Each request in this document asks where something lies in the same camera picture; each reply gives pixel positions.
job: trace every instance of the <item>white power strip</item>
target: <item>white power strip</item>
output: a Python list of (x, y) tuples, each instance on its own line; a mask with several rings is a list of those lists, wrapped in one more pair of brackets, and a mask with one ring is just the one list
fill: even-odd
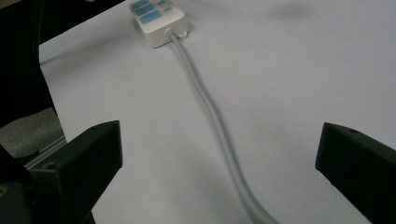
[(170, 0), (139, 0), (130, 5), (132, 14), (152, 48), (171, 40), (165, 34), (172, 29), (180, 38), (187, 37), (190, 24), (186, 14)]

